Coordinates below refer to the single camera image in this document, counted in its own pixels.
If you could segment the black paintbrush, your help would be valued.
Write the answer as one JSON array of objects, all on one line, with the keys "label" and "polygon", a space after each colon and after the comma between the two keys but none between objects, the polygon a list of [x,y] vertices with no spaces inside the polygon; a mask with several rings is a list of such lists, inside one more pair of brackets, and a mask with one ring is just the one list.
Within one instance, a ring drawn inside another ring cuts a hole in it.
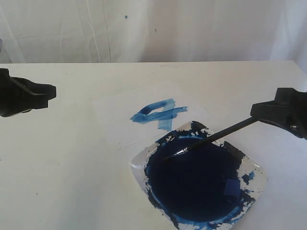
[{"label": "black paintbrush", "polygon": [[166,157],[165,160],[168,160],[168,159],[173,158],[173,157],[177,157],[177,156],[182,155],[182,154],[186,154],[189,151],[197,149],[198,147],[201,147],[203,145],[212,143],[212,142],[214,142],[214,141],[216,141],[218,139],[221,139],[221,138],[223,138],[225,136],[228,136],[229,134],[232,134],[232,133],[234,133],[234,132],[236,132],[236,131],[238,131],[240,129],[243,129],[243,128],[245,128],[245,127],[247,127],[247,126],[249,126],[249,125],[251,125],[251,124],[253,124],[253,123],[257,122],[257,121],[258,121],[258,119],[253,118],[253,117],[245,119],[245,120],[243,120],[243,121],[241,121],[241,122],[239,122],[237,124],[234,124],[234,125],[226,128],[226,129],[223,129],[223,130],[221,130],[221,131],[219,131],[219,132],[217,132],[217,133],[215,133],[213,135],[210,135],[209,137],[207,137],[204,140],[201,140],[201,141],[199,141],[197,143],[194,143],[194,144],[192,144],[190,146],[187,146],[187,147],[181,149],[177,153],[172,154],[172,155]]}]

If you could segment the white paper sheet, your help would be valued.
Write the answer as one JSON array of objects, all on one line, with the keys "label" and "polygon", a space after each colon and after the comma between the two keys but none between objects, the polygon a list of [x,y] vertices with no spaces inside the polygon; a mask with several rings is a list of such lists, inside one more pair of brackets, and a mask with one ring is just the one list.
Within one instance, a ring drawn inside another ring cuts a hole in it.
[{"label": "white paper sheet", "polygon": [[135,143],[141,143],[146,147],[167,134],[168,130],[159,129],[158,121],[140,124],[131,120],[132,116],[145,106],[166,99],[173,99],[175,107],[188,108],[186,112],[178,113],[173,119],[172,129],[188,121],[198,121],[202,124],[207,122],[208,113],[199,100],[178,85],[170,82],[146,85],[94,102],[98,123],[103,129],[107,143],[116,149]]}]

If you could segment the white square paint dish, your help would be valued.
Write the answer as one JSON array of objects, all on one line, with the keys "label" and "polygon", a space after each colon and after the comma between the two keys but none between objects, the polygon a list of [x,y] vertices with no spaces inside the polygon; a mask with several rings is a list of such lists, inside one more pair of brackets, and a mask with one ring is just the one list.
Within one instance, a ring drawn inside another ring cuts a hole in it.
[{"label": "white square paint dish", "polygon": [[224,140],[175,153],[211,134],[190,121],[137,154],[130,170],[150,203],[179,230],[229,230],[259,198],[267,172]]}]

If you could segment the white backdrop cloth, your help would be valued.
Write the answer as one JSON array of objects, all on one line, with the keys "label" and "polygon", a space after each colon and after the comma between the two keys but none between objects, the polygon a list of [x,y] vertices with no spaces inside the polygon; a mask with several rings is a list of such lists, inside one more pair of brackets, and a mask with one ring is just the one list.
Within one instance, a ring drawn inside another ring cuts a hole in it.
[{"label": "white backdrop cloth", "polygon": [[307,58],[304,0],[3,0],[2,62]]}]

